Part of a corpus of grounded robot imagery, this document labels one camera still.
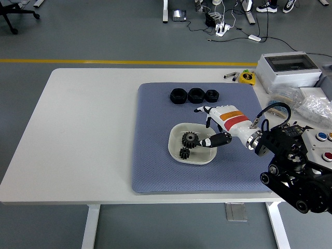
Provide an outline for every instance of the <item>red button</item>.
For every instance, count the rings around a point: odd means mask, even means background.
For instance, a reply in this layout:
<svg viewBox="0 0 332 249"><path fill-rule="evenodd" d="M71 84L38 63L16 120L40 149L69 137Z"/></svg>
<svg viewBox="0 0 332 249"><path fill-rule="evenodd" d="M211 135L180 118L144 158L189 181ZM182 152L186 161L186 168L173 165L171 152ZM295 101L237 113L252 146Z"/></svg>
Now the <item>red button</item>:
<svg viewBox="0 0 332 249"><path fill-rule="evenodd" d="M332 153L325 152L324 154L322 154L322 158L327 162L332 162Z"/></svg>

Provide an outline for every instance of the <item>blue button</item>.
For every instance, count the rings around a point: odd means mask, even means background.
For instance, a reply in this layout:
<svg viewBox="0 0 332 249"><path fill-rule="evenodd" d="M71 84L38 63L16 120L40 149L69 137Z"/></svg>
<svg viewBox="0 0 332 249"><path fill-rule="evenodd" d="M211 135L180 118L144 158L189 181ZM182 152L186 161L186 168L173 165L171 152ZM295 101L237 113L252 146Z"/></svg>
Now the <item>blue button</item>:
<svg viewBox="0 0 332 249"><path fill-rule="evenodd" d="M327 139L327 135L324 132L319 132L317 133L316 138L319 141L325 141Z"/></svg>

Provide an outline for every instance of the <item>red stripe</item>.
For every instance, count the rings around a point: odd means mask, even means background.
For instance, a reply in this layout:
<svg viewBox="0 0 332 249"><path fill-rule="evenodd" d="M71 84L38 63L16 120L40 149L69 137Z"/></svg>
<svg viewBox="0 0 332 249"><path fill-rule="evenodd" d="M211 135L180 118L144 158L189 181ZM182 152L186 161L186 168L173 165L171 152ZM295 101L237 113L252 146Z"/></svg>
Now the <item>red stripe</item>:
<svg viewBox="0 0 332 249"><path fill-rule="evenodd" d="M238 117L228 119L225 122L225 128L226 128L227 131L229 131L229 129L232 128L233 125L236 125L237 123L240 123L240 122L246 121L246 120L249 120L249 119L245 115L241 115L241 116L238 116Z"/></svg>

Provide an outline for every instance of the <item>black gear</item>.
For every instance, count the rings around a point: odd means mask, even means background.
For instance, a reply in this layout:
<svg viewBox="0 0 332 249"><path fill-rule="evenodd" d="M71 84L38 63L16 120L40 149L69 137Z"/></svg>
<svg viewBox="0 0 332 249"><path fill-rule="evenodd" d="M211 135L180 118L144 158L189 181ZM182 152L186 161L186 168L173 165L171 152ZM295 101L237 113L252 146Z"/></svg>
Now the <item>black gear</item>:
<svg viewBox="0 0 332 249"><path fill-rule="evenodd" d="M183 147L182 149L180 149L180 157L182 159L188 159L190 155L190 151L188 148Z"/></svg>
<svg viewBox="0 0 332 249"><path fill-rule="evenodd" d="M194 132L186 132L182 136L182 144L186 148L192 149L196 147L195 141L198 141L198 136Z"/></svg>

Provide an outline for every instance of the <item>sneaker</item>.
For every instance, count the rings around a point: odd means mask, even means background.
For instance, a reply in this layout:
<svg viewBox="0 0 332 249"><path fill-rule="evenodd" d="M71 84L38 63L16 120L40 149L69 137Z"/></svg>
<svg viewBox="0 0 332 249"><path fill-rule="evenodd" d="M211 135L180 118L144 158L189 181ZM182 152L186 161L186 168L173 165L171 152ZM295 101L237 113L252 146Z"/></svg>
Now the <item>sneaker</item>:
<svg viewBox="0 0 332 249"><path fill-rule="evenodd" d="M294 7L295 2L296 2L296 0L288 0L284 9L282 10L282 12L284 12L284 13L290 12Z"/></svg>
<svg viewBox="0 0 332 249"><path fill-rule="evenodd" d="M271 5L270 2L267 2L266 4L257 7L256 10L258 12L276 13L276 11L277 11L277 5Z"/></svg>

